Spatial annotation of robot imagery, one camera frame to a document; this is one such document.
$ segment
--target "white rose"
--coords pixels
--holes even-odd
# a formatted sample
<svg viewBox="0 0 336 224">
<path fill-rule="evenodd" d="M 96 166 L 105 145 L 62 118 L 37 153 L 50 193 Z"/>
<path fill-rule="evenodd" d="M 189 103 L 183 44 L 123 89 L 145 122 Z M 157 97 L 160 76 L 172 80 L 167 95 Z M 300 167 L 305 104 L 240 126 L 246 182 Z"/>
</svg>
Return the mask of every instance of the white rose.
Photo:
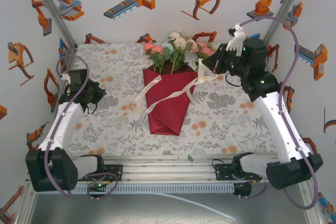
<svg viewBox="0 0 336 224">
<path fill-rule="evenodd" d="M 181 50 L 184 50 L 185 49 L 185 46 L 187 45 L 187 42 L 185 41 L 184 38 L 177 38 L 174 40 L 174 44 L 175 44 L 175 47 L 181 49 Z"/>
<path fill-rule="evenodd" d="M 168 38 L 170 40 L 175 40 L 175 39 L 181 38 L 181 35 L 178 32 L 174 31 L 174 32 L 169 34 Z"/>
</svg>

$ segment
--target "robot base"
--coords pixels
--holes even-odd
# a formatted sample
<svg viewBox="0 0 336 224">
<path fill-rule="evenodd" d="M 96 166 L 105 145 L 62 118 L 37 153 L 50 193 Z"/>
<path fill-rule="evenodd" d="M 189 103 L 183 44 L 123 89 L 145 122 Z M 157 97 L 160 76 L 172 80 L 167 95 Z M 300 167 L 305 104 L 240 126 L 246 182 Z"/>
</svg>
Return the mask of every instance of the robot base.
<svg viewBox="0 0 336 224">
<path fill-rule="evenodd" d="M 51 34 L 51 18 L 49 18 L 48 21 L 49 21 L 49 27 L 48 27 L 47 30 L 43 29 L 43 36 L 47 36 L 47 35 Z"/>
<path fill-rule="evenodd" d="M 246 15 L 249 16 L 250 18 L 258 18 L 258 17 L 270 17 L 273 16 L 273 12 L 269 11 L 267 14 L 265 15 L 256 15 L 254 13 L 254 10 L 252 10 L 251 12 L 248 12 Z"/>
</svg>

